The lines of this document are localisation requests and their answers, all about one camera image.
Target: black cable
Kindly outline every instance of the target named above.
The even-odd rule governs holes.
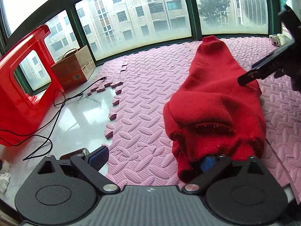
[[[34,131],[34,132],[32,132],[32,133],[29,133],[29,134],[17,134],[17,133],[14,133],[14,132],[12,132],[12,131],[9,131],[9,130],[0,129],[0,131],[2,131],[2,132],[8,132],[8,133],[14,134],[14,135],[19,136],[19,137],[26,137],[26,136],[29,136],[29,137],[27,137],[25,140],[21,141],[21,142],[18,143],[18,144],[15,144],[15,145],[9,143],[8,141],[6,141],[6,140],[5,140],[4,138],[2,138],[1,136],[0,136],[0,138],[1,138],[2,140],[4,140],[4,142],[8,143],[10,146],[13,146],[13,147],[21,145],[22,143],[24,143],[25,141],[27,141],[28,139],[30,139],[30,138],[32,138],[32,137],[41,137],[41,138],[46,139],[46,141],[45,141],[43,144],[41,144],[38,148],[36,148],[30,155],[28,155],[27,157],[25,157],[25,158],[23,159],[23,161],[26,161],[26,160],[29,160],[29,159],[33,159],[33,158],[42,157],[42,156],[44,156],[44,155],[49,154],[49,153],[51,152],[52,148],[53,148],[53,143],[52,143],[50,137],[51,137],[51,135],[52,135],[52,133],[53,133],[53,131],[54,131],[55,125],[56,125],[57,122],[58,122],[58,118],[59,118],[59,116],[60,116],[60,114],[61,114],[61,111],[62,111],[63,107],[65,106],[66,102],[68,102],[68,101],[70,101],[70,100],[72,100],[72,99],[74,99],[74,98],[77,98],[77,97],[82,96],[82,95],[83,95],[83,92],[86,91],[89,87],[91,87],[92,85],[94,85],[96,82],[101,81],[101,80],[105,80],[105,79],[106,79],[106,77],[102,77],[102,78],[98,79],[97,81],[93,82],[91,85],[89,85],[87,88],[85,88],[85,89],[84,89],[83,91],[81,91],[80,93],[78,93],[78,94],[76,94],[76,95],[74,95],[74,96],[72,96],[72,97],[69,97],[69,98],[66,98],[66,96],[62,93],[62,91],[56,89],[56,90],[54,91],[54,93],[53,93],[53,106],[54,106],[54,107],[56,107],[56,106],[58,106],[58,105],[61,105],[61,106],[60,106],[60,109],[57,111],[57,113],[53,116],[53,118],[52,118],[49,122],[47,122],[47,123],[46,123],[45,125],[43,125],[42,127],[40,127],[40,128],[37,129],[36,131]],[[61,103],[55,104],[55,92],[57,92],[57,91],[59,91],[59,92],[63,95],[64,101],[61,102]],[[49,133],[49,135],[48,135],[48,137],[45,137],[45,136],[42,136],[42,135],[38,135],[38,134],[34,134],[34,133],[36,133],[37,131],[39,131],[39,130],[43,129],[44,127],[46,127],[47,125],[49,125],[49,124],[55,119],[55,117],[56,117],[56,120],[55,120],[55,122],[54,122],[54,125],[53,125],[53,127],[52,127],[52,129],[51,129],[51,131],[50,131],[50,133]],[[34,155],[37,151],[39,151],[39,150],[47,143],[47,141],[50,142],[50,148],[49,148],[49,150],[48,150],[47,152],[45,152],[44,154],[42,154],[42,155],[32,156],[32,155]]]

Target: marble surface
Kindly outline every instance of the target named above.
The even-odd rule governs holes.
[[[93,82],[93,79],[99,72],[100,67],[101,66],[96,68],[86,83],[72,91],[65,92],[64,94],[66,97],[71,97],[88,87]],[[53,142],[53,149],[50,153],[59,159],[61,155],[81,148],[87,148],[90,152],[92,152],[99,148],[102,144],[110,145],[111,140],[107,140],[105,138],[104,130],[106,124],[112,123],[108,118],[108,114],[109,110],[113,108],[112,100],[114,96],[115,91],[108,87],[104,92],[93,92],[90,96],[84,94],[81,97],[69,101],[63,108],[52,133],[51,140]],[[56,102],[59,103],[62,100],[63,98],[57,98]],[[58,109],[59,108],[51,106],[44,117],[41,126],[47,123],[55,115]],[[38,134],[48,136],[53,123],[38,132]],[[15,208],[14,197],[18,189],[36,165],[41,161],[42,157],[27,161],[22,161],[22,159],[34,151],[43,142],[44,140],[42,138],[34,137],[27,144],[22,146],[1,146],[1,159],[5,159],[11,163],[9,171],[11,178],[5,193],[0,193],[0,199],[13,208]],[[49,145],[46,145],[36,154],[45,153],[49,149]],[[100,172],[103,175],[106,175],[107,170],[108,166],[106,164]]]

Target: red fabric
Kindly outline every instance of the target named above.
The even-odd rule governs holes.
[[[234,160],[262,156],[266,126],[261,91],[257,81],[239,86],[237,78],[245,72],[224,42],[205,37],[189,76],[164,106],[165,130],[183,182],[196,176],[192,164],[207,155]]]

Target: silver bolt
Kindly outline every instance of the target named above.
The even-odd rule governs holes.
[[[197,191],[199,188],[200,188],[200,187],[199,187],[198,185],[196,185],[196,184],[187,184],[187,185],[185,185],[185,189],[186,189],[187,191],[190,191],[190,192],[195,192],[195,191]]]
[[[116,191],[117,189],[118,189],[117,185],[112,184],[112,183],[109,183],[109,184],[106,184],[103,186],[103,190],[105,190],[107,192],[113,192],[113,191]]]

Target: pink foam mat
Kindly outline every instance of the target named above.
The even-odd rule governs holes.
[[[267,38],[222,39],[246,70],[276,47]],[[163,46],[105,63],[105,81],[123,82],[116,87],[118,108],[111,109],[105,135],[109,146],[107,177],[123,187],[132,185],[179,185],[172,141],[164,130],[163,106],[186,79],[190,63],[201,42]],[[263,161],[277,181],[291,183],[297,201],[301,196],[301,95],[292,91],[290,79],[259,80],[261,103],[267,121]]]

